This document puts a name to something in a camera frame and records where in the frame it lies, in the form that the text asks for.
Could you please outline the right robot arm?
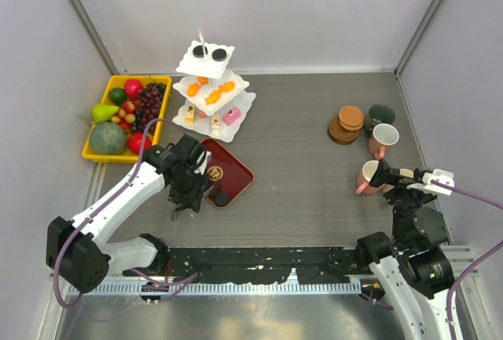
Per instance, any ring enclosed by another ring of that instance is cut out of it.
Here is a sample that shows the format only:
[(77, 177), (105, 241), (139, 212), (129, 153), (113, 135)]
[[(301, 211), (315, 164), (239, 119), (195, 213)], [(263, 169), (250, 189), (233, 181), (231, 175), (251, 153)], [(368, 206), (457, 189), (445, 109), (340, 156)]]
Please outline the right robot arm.
[(392, 235), (377, 232), (358, 240), (355, 262), (372, 272), (391, 303), (407, 339), (461, 339), (455, 281), (441, 246), (449, 240), (442, 213), (429, 207), (449, 196), (451, 172), (414, 170), (403, 174), (385, 159), (376, 161), (369, 186), (389, 185), (384, 198), (392, 207)]

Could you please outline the metal tweezers tongs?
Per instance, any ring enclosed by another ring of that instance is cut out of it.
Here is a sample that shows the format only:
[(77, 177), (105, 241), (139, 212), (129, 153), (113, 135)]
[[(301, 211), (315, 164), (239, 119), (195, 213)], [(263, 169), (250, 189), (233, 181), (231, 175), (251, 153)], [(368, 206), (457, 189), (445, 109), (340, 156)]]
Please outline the metal tweezers tongs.
[(185, 207), (182, 204), (178, 204), (171, 210), (171, 220), (177, 221), (184, 214), (188, 214), (191, 218), (193, 218), (193, 211), (190, 208)]

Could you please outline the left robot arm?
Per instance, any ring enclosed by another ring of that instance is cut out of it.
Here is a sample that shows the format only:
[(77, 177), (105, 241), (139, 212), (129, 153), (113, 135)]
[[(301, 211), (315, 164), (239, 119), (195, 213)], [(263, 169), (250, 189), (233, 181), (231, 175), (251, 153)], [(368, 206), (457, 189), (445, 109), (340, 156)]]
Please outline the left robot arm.
[(169, 190), (177, 211), (198, 212), (210, 188), (206, 172), (211, 153), (184, 135), (166, 148), (148, 148), (140, 163), (91, 207), (70, 220), (55, 218), (48, 226), (46, 264), (79, 293), (96, 288), (106, 276), (138, 269), (158, 276), (167, 269), (166, 244), (151, 234), (110, 243), (113, 233), (144, 202)]

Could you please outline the cream cake with chocolate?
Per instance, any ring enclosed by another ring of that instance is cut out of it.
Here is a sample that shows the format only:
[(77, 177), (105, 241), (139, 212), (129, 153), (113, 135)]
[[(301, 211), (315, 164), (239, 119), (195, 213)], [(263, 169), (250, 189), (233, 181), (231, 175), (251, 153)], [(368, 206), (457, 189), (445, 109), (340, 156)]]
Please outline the cream cake with chocolate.
[(221, 120), (219, 114), (215, 113), (211, 116), (211, 132), (213, 134), (220, 133)]

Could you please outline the black round cookie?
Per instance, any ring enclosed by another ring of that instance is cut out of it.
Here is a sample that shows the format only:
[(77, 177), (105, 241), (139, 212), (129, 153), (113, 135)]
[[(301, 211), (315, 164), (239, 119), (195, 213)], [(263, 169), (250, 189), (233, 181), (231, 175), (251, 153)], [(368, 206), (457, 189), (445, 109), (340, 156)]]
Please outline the black round cookie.
[(215, 204), (218, 207), (224, 207), (229, 202), (230, 202), (229, 195), (224, 192), (220, 192), (215, 196)]
[(227, 52), (222, 48), (214, 49), (211, 57), (214, 61), (224, 61), (227, 58)]
[(207, 47), (199, 44), (193, 47), (192, 52), (195, 58), (204, 58), (207, 56)]

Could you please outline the orange fish cookie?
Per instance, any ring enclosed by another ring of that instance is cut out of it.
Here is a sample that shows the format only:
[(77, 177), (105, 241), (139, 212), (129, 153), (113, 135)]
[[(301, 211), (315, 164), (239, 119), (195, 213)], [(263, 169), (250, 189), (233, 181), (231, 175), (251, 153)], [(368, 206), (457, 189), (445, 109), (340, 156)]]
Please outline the orange fish cookie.
[(221, 92), (219, 90), (212, 91), (204, 100), (206, 105), (215, 104), (219, 101)]
[(195, 97), (200, 91), (201, 86), (198, 83), (193, 83), (187, 86), (186, 95), (188, 97)]
[(222, 85), (219, 86), (218, 91), (220, 93), (228, 93), (234, 90), (236, 87), (236, 84), (234, 81), (228, 81), (223, 83)]
[(197, 81), (201, 84), (201, 85), (204, 85), (206, 83), (208, 83), (208, 79), (205, 78), (205, 77), (198, 77), (197, 78)]

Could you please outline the pink cake with cherry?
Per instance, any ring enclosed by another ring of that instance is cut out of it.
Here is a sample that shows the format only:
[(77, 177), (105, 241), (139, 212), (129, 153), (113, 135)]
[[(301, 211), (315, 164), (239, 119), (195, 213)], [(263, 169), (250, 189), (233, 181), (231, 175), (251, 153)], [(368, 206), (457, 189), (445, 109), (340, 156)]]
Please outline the pink cake with cherry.
[(232, 126), (241, 116), (242, 114), (240, 109), (234, 107), (231, 108), (226, 114), (224, 114), (222, 119), (227, 126)]

